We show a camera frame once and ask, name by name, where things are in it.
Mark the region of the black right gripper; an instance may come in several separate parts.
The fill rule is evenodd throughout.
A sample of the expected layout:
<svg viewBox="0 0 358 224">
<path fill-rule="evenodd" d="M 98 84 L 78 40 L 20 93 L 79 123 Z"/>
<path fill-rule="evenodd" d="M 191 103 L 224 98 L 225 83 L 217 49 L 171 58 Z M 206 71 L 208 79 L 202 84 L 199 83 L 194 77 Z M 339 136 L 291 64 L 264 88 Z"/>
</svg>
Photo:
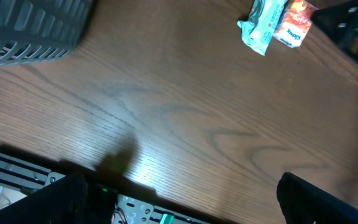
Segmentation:
<svg viewBox="0 0 358 224">
<path fill-rule="evenodd" d="M 358 0 L 316 10 L 311 20 L 345 54 L 358 63 Z"/>
</svg>

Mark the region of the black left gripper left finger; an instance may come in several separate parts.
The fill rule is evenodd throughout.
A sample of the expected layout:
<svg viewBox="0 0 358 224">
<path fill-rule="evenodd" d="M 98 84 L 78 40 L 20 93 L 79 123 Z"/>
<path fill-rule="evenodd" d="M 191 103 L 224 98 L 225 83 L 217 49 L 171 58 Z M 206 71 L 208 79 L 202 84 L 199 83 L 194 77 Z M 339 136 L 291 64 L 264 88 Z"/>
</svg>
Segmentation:
<svg viewBox="0 0 358 224">
<path fill-rule="evenodd" d="M 1 209 L 0 223 L 111 223 L 116 201 L 115 190 L 77 172 Z"/>
</svg>

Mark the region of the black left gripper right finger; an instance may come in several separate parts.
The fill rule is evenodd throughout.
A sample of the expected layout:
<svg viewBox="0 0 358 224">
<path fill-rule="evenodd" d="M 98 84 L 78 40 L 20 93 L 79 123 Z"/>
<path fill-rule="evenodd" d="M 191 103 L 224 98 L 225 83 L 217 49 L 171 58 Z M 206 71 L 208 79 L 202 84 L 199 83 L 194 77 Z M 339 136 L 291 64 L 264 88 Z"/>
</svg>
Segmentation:
<svg viewBox="0 0 358 224">
<path fill-rule="evenodd" d="M 358 224 L 358 209 L 290 172 L 277 185 L 287 224 Z"/>
</svg>

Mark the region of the small orange box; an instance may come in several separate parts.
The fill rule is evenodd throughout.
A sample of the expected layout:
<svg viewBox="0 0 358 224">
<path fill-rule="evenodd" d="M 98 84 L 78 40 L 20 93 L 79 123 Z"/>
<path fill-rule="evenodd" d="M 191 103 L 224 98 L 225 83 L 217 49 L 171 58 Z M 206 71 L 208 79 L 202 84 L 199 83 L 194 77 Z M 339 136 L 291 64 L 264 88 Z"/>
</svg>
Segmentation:
<svg viewBox="0 0 358 224">
<path fill-rule="evenodd" d="M 305 0 L 289 1 L 273 37 L 290 48 L 299 47 L 313 24 L 311 16 L 317 9 Z"/>
</svg>

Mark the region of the teal snack packet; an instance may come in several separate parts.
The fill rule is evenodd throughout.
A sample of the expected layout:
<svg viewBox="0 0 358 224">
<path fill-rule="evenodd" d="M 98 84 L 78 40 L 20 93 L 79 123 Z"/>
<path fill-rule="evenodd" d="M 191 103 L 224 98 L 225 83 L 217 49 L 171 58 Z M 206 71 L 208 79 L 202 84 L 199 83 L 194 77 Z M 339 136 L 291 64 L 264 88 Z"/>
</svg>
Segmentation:
<svg viewBox="0 0 358 224">
<path fill-rule="evenodd" d="M 246 46 L 265 56 L 286 3 L 287 0 L 254 1 L 248 19 L 237 22 Z"/>
</svg>

